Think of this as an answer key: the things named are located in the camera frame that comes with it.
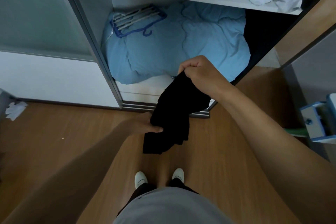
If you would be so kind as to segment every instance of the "shoe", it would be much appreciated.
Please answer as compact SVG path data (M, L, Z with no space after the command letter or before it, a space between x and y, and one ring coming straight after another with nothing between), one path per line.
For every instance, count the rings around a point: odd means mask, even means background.
M184 172L182 168L178 168L175 170L175 172L173 173L173 177L171 178L172 180L178 178L181 180L181 182L184 183Z
M140 185L144 183L148 183L146 175L141 171L137 172L134 178L134 183L135 183L135 189L139 188Z

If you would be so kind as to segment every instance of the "brown laminate floor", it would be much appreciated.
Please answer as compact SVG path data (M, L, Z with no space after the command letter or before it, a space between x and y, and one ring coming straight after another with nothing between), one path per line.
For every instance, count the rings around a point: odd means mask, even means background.
M238 87L284 127L296 125L277 69L255 67ZM0 222L67 162L136 113L29 103L0 123ZM236 223L299 223L277 195L230 115L217 105L207 120L190 119L189 140L162 155L142 154L143 136L128 138L78 223L112 223L134 191L134 175L165 186L173 171Z

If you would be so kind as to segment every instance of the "drawer knob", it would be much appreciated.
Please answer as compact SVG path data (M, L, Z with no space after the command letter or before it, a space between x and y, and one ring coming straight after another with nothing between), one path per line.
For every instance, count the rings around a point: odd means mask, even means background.
M306 119L305 123L307 125L312 125L313 124L313 121L311 119Z

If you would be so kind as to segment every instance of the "person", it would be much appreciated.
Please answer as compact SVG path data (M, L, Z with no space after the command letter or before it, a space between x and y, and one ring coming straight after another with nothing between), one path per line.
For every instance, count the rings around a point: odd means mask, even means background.
M336 171L286 133L248 97L231 85L204 56L181 63L179 72L217 100L233 117L267 178L303 223L336 223ZM76 223L104 179L124 140L135 133L161 132L145 113L122 121L111 133L63 167L3 222ZM143 173L136 191L114 223L229 223L203 196L183 184L181 169L170 187L156 189Z

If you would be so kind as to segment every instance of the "blue duvet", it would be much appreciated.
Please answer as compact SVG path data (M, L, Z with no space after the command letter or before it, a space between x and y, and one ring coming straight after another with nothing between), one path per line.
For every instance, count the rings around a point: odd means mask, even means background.
M185 1L162 9L166 19L142 32L123 38L111 35L111 13L106 22L102 50L112 76L132 84L152 76L176 76L179 64L198 55L206 56L220 73L233 81L247 66L250 51L244 39L245 10L241 8ZM143 20L129 30L145 27Z

